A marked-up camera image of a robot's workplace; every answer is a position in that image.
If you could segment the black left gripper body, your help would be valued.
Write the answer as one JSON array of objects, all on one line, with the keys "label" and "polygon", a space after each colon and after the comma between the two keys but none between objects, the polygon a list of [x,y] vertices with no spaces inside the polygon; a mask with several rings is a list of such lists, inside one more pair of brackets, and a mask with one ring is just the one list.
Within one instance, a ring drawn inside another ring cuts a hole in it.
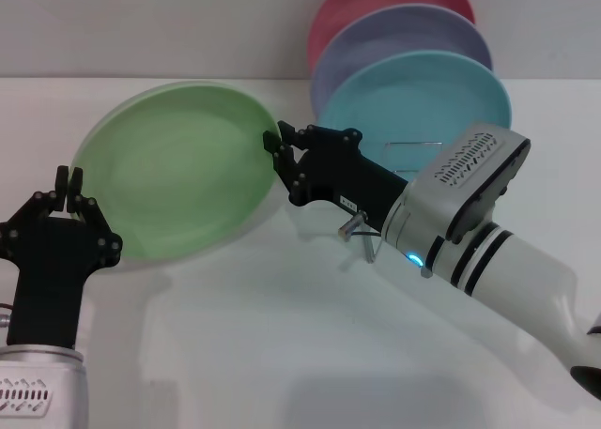
[{"label": "black left gripper body", "polygon": [[101,231],[47,217],[17,229],[11,261],[19,270],[9,345],[72,349],[87,278],[99,261]]}]

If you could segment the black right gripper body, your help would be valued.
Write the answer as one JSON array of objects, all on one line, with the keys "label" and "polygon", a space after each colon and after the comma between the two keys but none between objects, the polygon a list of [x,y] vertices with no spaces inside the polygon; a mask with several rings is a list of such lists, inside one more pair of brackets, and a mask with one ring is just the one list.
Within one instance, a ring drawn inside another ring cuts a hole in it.
[{"label": "black right gripper body", "polygon": [[350,146],[306,150],[296,162],[306,175],[308,204],[327,201],[351,215],[363,211],[367,224],[377,231],[383,228],[394,202],[408,185],[404,178]]}]

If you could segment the green plastic plate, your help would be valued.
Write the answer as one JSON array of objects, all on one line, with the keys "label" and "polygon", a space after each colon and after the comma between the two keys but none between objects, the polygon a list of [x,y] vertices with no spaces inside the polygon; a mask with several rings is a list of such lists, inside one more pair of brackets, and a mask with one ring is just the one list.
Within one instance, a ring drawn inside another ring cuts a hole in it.
[{"label": "green plastic plate", "polygon": [[269,194],[274,117],[226,84],[163,84],[117,105],[72,164],[134,261],[179,259],[233,235]]}]

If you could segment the light blue plastic plate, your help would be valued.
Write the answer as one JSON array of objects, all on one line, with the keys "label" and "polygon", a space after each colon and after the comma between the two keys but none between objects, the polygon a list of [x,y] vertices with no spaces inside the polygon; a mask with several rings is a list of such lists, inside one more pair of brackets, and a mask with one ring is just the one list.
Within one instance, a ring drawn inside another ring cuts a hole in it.
[{"label": "light blue plastic plate", "polygon": [[406,180],[474,123],[510,128],[512,107],[497,76],[444,51],[381,60],[349,77],[319,111],[328,129],[356,129],[359,149]]}]

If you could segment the purple plastic plate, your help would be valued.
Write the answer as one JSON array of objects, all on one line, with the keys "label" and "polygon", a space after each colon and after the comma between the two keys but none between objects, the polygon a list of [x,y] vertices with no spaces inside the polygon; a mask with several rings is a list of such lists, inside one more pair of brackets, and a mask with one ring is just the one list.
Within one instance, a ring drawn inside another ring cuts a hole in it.
[{"label": "purple plastic plate", "polygon": [[493,68],[484,37],[464,16],[427,4],[382,8],[341,30],[318,58],[310,87],[314,115],[321,113],[336,89],[356,72],[388,57],[422,50],[462,54]]}]

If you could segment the red plastic plate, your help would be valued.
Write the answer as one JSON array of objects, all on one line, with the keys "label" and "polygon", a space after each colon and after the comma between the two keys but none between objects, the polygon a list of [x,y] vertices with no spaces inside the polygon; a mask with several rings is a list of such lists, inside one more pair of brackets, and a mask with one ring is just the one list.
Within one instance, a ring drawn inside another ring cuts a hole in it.
[{"label": "red plastic plate", "polygon": [[308,35],[307,57],[309,70],[328,43],[349,24],[376,10],[402,4],[431,4],[448,8],[469,21],[475,21],[470,0],[325,0],[314,17]]}]

